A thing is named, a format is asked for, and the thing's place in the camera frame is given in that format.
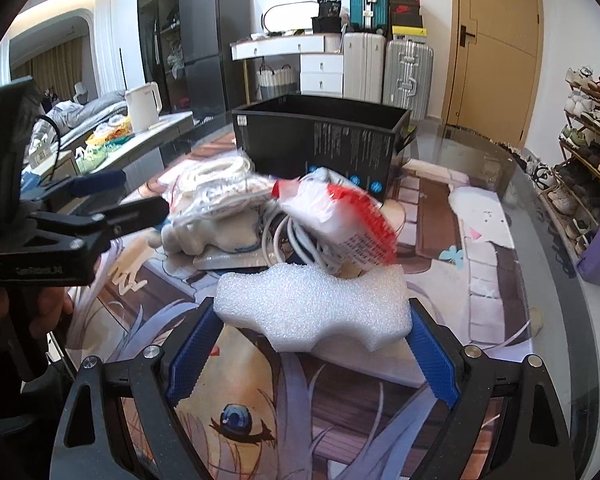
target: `foam packaging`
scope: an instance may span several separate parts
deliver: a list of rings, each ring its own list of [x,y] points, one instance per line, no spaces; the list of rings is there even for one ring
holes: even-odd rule
[[[373,351],[411,331],[409,290],[397,265],[353,280],[293,264],[231,272],[218,282],[214,310],[228,325],[265,335],[277,352],[309,352],[336,334]]]

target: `refrigerator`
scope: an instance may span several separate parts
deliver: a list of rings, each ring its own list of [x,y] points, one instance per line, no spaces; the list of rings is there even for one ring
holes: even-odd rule
[[[180,31],[193,117],[208,121],[245,104],[231,43],[251,34],[251,0],[180,0]]]

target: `anime tablecloth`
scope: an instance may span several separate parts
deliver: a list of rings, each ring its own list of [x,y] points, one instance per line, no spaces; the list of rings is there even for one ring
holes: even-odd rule
[[[234,149],[233,134],[203,145],[129,198],[163,194],[184,168]],[[383,211],[400,226],[398,263],[413,295],[463,344],[510,360],[531,353],[522,279],[497,196],[464,174],[412,160],[390,197]],[[197,270],[190,256],[165,256],[152,248],[156,237],[146,230],[115,240],[93,285],[73,291],[67,350],[76,366],[90,354],[105,362],[135,357],[214,295],[219,274]],[[492,400],[463,478],[478,477],[499,407]],[[150,459],[132,400],[125,412],[136,449]],[[311,354],[276,354],[259,334],[226,327],[176,412],[216,479],[381,480],[413,474],[447,408],[405,341],[369,353],[330,338]]]

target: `metal bolt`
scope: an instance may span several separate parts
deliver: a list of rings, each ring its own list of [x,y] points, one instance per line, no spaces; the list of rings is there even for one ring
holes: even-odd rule
[[[476,345],[467,345],[464,347],[464,354],[467,357],[476,359],[482,355],[482,350],[480,350]]]
[[[77,251],[78,249],[80,249],[82,246],[84,245],[84,241],[80,240],[80,238],[76,238],[75,240],[71,240],[71,243],[69,244],[69,248],[71,250]]]
[[[160,353],[160,347],[156,345],[149,345],[147,348],[142,350],[142,355],[147,359],[152,359]]]
[[[93,368],[97,362],[98,358],[95,355],[90,355],[85,357],[84,361],[82,361],[82,368],[87,368],[88,370],[89,368]]]
[[[526,358],[526,360],[529,361],[529,364],[532,365],[533,368],[539,368],[542,366],[542,359],[535,354],[531,354]]]

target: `white kettle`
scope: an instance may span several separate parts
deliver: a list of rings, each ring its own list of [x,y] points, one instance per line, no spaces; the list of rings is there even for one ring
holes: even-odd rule
[[[162,101],[157,83],[151,82],[128,90],[125,99],[134,132],[144,132],[160,120],[158,114],[162,110]]]

